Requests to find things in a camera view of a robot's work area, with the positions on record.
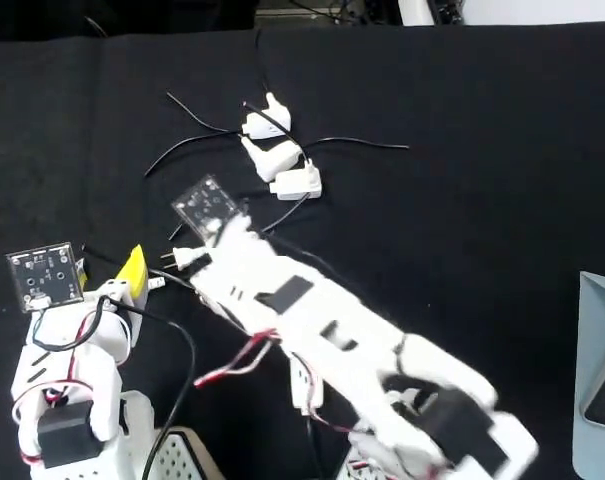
black tablecloth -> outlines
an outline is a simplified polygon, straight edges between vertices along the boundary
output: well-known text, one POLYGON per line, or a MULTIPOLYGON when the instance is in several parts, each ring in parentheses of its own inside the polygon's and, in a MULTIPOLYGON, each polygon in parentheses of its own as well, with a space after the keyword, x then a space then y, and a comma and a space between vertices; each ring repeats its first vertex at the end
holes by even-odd
MULTIPOLYGON (((266 31, 260 48, 302 141, 414 147, 316 147, 325 195, 280 235, 485 374, 540 443, 526 479, 573 478, 578 272, 605 275, 605 24, 266 31)), ((169 145, 205 133, 167 89, 211 123, 238 127, 241 102, 263 102, 252 33, 0 44, 0 478, 27 475, 9 415, 27 319, 3 254, 68 240, 125 258, 141 242, 156 261, 177 221, 169 202, 201 176, 235 195, 261 187, 233 139, 193 145, 142 179, 169 145)), ((263 225, 289 206, 250 205, 263 225)), ((92 266, 94 285, 114 274, 92 266)), ((149 308, 188 326, 200 372, 244 341, 187 290, 155 292, 149 308)), ((179 336, 146 322, 125 387, 148 394, 162 420, 187 358, 179 336)), ((193 391, 179 423, 230 479, 308 478, 289 397, 287 362, 274 352, 251 376, 193 391)), ((352 418, 336 394, 327 403, 335 422, 352 418)), ((321 442, 336 466, 345 439, 323 430, 321 442)))

white robotic arm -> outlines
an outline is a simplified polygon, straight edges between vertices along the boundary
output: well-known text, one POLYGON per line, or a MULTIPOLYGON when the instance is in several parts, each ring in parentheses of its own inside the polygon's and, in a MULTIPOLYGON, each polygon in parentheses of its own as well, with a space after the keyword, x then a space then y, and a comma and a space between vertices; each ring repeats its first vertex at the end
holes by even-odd
MULTIPOLYGON (((155 437, 153 408, 141 393, 121 391, 118 366, 135 346, 142 318, 112 302, 144 307, 141 250, 118 278, 84 293, 68 244, 12 254, 9 261, 18 291, 27 289, 23 309, 33 312, 11 387, 31 478, 139 479, 155 437)), ((157 480, 157 472, 150 478, 157 480)))
POLYGON ((351 441, 369 463, 401 480, 433 471, 447 480, 520 477, 537 444, 515 417, 493 411, 497 395, 483 376, 318 270, 277 255, 248 216, 230 207, 229 217, 213 218, 228 197, 211 178, 200 187, 174 206, 210 257, 190 279, 202 302, 250 335, 275 329, 285 352, 353 405, 368 431, 351 441), (426 401, 402 409, 386 393, 418 389, 426 401))

black cable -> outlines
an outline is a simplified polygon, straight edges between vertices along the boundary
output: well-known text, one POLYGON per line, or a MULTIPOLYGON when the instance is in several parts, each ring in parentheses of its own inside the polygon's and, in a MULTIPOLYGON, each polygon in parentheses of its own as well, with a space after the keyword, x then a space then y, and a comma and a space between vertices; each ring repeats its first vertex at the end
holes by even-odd
POLYGON ((255 105, 250 104, 249 102, 243 102, 242 106, 244 108, 246 108, 247 110, 252 111, 253 113, 257 113, 259 116, 261 116, 262 118, 264 118, 267 122, 269 122, 270 124, 274 125, 276 128, 278 128, 286 138, 288 138, 289 140, 291 140, 293 143, 295 143, 298 147, 300 147, 300 150, 302 150, 302 156, 304 157, 304 160, 307 160, 307 156, 306 156, 306 152, 304 151, 304 148, 302 148, 302 145, 300 144, 300 142, 298 142, 293 135, 291 135, 291 132, 288 131, 286 128, 284 128, 282 126, 282 124, 280 122, 278 122, 277 120, 275 120, 274 118, 271 118, 269 115, 267 115, 266 113, 264 113, 262 110, 260 110, 258 107, 256 107, 255 105))
POLYGON ((91 17, 84 17, 84 20, 87 21, 87 23, 89 25, 91 25, 91 28, 93 28, 93 30, 96 31, 96 33, 102 37, 102 38, 108 38, 109 36, 107 35, 107 33, 104 31, 104 29, 98 24, 98 22, 96 22, 95 20, 93 20, 91 17))
POLYGON ((308 415, 304 417, 304 423, 306 426, 306 437, 309 441, 309 447, 311 447, 311 456, 313 458, 316 475, 318 476, 318 480, 324 480, 326 477, 324 476, 322 457, 320 455, 322 450, 320 448, 320 442, 318 439, 317 430, 315 429, 315 424, 311 421, 311 417, 308 415))
POLYGON ((284 248, 287 248, 288 250, 291 250, 291 251, 297 253, 298 255, 307 257, 309 260, 311 260, 317 266, 320 266, 322 269, 324 269, 325 273, 328 273, 329 276, 333 277, 333 279, 336 280, 339 284, 341 284, 343 287, 345 287, 348 290, 350 290, 351 292, 353 292, 355 294, 355 296, 357 296, 360 300, 363 300, 364 297, 361 295, 360 289, 354 287, 353 284, 349 280, 347 280, 329 262, 324 260, 319 255, 316 255, 307 250, 304 250, 303 248, 298 247, 294 243, 292 243, 288 240, 284 240, 282 237, 276 236, 273 232, 266 235, 266 238, 274 243, 280 244, 281 246, 283 246, 284 248))
POLYGON ((126 310, 126 311, 132 312, 132 313, 137 313, 138 315, 142 315, 143 317, 149 318, 151 320, 155 320, 156 322, 159 322, 164 325, 168 325, 169 327, 175 328, 176 330, 178 330, 180 332, 182 337, 184 337, 184 339, 186 340, 186 342, 189 345, 189 349, 191 350, 191 364, 189 366, 189 371, 187 374, 186 381, 184 382, 184 385, 180 389, 180 392, 178 393, 178 396, 175 399, 173 408, 171 409, 171 412, 169 413, 169 416, 167 417, 166 422, 164 422, 164 426, 162 427, 162 429, 160 430, 160 433, 156 437, 155 442, 153 442, 153 446, 151 447, 149 456, 147 457, 146 463, 144 464, 142 480, 148 480, 149 475, 151 473, 151 467, 153 466, 153 461, 155 460, 155 457, 157 456, 160 448, 162 448, 162 445, 164 444, 167 436, 169 435, 169 430, 171 429, 171 427, 173 426, 173 423, 175 422, 175 417, 177 416, 178 411, 180 410, 180 407, 182 406, 182 403, 184 403, 184 400, 186 399, 187 394, 191 390, 193 380, 195 379, 196 346, 195 346, 195 342, 193 341, 193 337, 191 336, 191 334, 179 323, 175 323, 173 320, 169 320, 168 318, 161 317, 161 316, 151 313, 147 310, 142 310, 140 308, 132 307, 131 305, 127 305, 126 303, 118 302, 115 300, 111 300, 111 303, 113 305, 117 306, 118 308, 121 308, 122 310, 126 310))
POLYGON ((264 63, 262 63, 262 59, 260 58, 260 37, 262 36, 262 29, 258 28, 255 31, 255 63, 258 66, 260 81, 262 82, 262 88, 264 88, 264 93, 269 93, 269 82, 266 78, 266 68, 264 67, 264 63))
POLYGON ((211 125, 210 123, 205 122, 204 120, 202 120, 200 117, 198 117, 195 113, 193 113, 191 110, 189 110, 189 107, 187 107, 186 105, 184 105, 180 100, 177 99, 177 97, 175 95, 173 95, 171 92, 166 92, 166 96, 169 97, 171 100, 173 100, 182 110, 184 110, 186 113, 189 114, 189 116, 195 120, 196 122, 198 122, 200 125, 202 125, 204 128, 208 128, 209 130, 211 130, 212 132, 219 132, 219 133, 240 133, 239 130, 228 130, 226 128, 220 128, 220 127, 214 127, 213 125, 211 125))
POLYGON ((316 15, 320 15, 323 17, 328 17, 331 20, 333 20, 334 22, 340 21, 340 19, 338 17, 336 17, 335 15, 330 15, 328 13, 321 12, 320 10, 316 10, 315 8, 311 8, 307 5, 304 5, 303 3, 300 3, 297 0, 289 0, 289 3, 291 3, 292 5, 295 5, 298 8, 301 8, 302 10, 306 10, 308 12, 312 12, 312 13, 315 13, 316 15))
POLYGON ((89 328, 86 329, 79 338, 73 340, 72 342, 65 343, 64 345, 52 345, 50 343, 44 343, 36 338, 38 331, 40 330, 40 325, 42 324, 42 320, 44 318, 44 312, 40 315, 36 323, 33 325, 33 336, 32 342, 33 345, 37 345, 43 350, 47 352, 66 352, 68 350, 73 350, 74 348, 79 347, 80 345, 86 343, 89 338, 93 336, 93 334, 97 331, 100 326, 100 320, 102 319, 102 310, 104 308, 104 302, 106 300, 110 300, 107 296, 102 296, 98 300, 98 304, 95 307, 95 316, 89 325, 89 328))
POLYGON ((306 145, 304 145, 304 148, 314 147, 315 145, 319 145, 321 143, 327 143, 327 142, 359 143, 360 145, 366 145, 366 146, 375 147, 375 148, 390 148, 390 149, 397 149, 397 150, 411 150, 411 147, 409 145, 394 145, 394 144, 389 144, 389 143, 377 143, 377 142, 370 142, 369 140, 362 140, 360 138, 352 138, 352 137, 326 137, 326 138, 320 138, 319 140, 315 140, 313 142, 307 143, 306 145))
POLYGON ((262 229, 262 233, 269 233, 271 230, 273 230, 275 227, 277 227, 279 224, 281 224, 284 220, 286 220, 287 218, 289 218, 293 212, 295 212, 298 208, 300 208, 300 206, 311 196, 311 194, 309 192, 305 193, 302 198, 300 198, 297 202, 295 202, 295 205, 293 205, 284 215, 282 215, 280 218, 278 218, 275 222, 270 223, 269 225, 267 225, 266 227, 264 227, 262 229))
POLYGON ((158 167, 158 165, 160 165, 160 163, 162 163, 162 160, 164 160, 169 154, 171 154, 172 152, 174 152, 178 148, 180 148, 180 147, 182 147, 182 146, 184 146, 184 145, 186 145, 188 143, 198 142, 200 140, 206 140, 206 139, 209 139, 209 138, 224 137, 226 135, 235 135, 235 132, 209 133, 207 135, 200 135, 199 137, 189 137, 189 138, 185 138, 184 140, 180 140, 178 143, 176 143, 171 148, 169 148, 166 152, 164 152, 162 155, 160 155, 151 164, 151 166, 146 169, 146 172, 144 172, 144 177, 146 178, 149 175, 151 175, 151 173, 153 173, 153 171, 158 167))
MULTIPOLYGON (((118 262, 114 258, 111 258, 102 252, 98 252, 97 250, 95 250, 93 247, 90 247, 86 243, 84 245, 82 245, 81 250, 91 257, 102 260, 105 263, 115 265, 118 268, 121 268, 122 265, 124 265, 122 262, 118 262)), ((153 275, 157 275, 158 277, 164 277, 165 279, 167 279, 173 283, 177 283, 178 285, 181 285, 184 288, 188 288, 189 290, 195 290, 195 287, 193 285, 191 285, 186 280, 182 280, 180 277, 176 277, 175 275, 171 275, 170 273, 167 273, 164 270, 159 270, 157 268, 148 268, 147 267, 147 269, 148 269, 149 273, 152 273, 153 275)))

wire bundle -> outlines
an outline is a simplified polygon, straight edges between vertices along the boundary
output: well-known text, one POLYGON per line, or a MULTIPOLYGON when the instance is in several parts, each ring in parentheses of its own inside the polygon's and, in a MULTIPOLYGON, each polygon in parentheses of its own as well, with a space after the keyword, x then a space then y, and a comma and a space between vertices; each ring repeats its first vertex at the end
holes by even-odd
POLYGON ((254 371, 260 364, 264 356, 269 352, 272 345, 272 342, 270 340, 277 339, 279 339, 279 336, 276 334, 276 330, 274 328, 256 333, 249 339, 249 341, 244 345, 244 347, 242 347, 242 349, 235 355, 235 357, 233 357, 233 359, 229 363, 197 378, 193 382, 193 386, 195 388, 202 388, 205 385, 220 380, 228 375, 244 375, 246 373, 254 371), (265 339, 269 339, 269 341, 264 344, 264 346, 255 356, 253 361, 246 367, 236 369, 235 366, 238 364, 238 362, 242 360, 260 342, 262 342, 262 340, 265 339))

black circuit board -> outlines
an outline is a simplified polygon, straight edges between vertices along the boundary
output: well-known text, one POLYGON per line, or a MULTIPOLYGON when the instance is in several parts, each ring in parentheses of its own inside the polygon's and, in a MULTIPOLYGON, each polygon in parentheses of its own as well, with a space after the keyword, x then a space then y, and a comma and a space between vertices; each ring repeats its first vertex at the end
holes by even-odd
POLYGON ((233 199, 211 175, 205 176, 171 205, 204 243, 217 236, 224 225, 240 213, 233 199))
POLYGON ((23 312, 38 310, 35 300, 49 297, 49 308, 81 302, 70 243, 11 253, 6 256, 23 312))

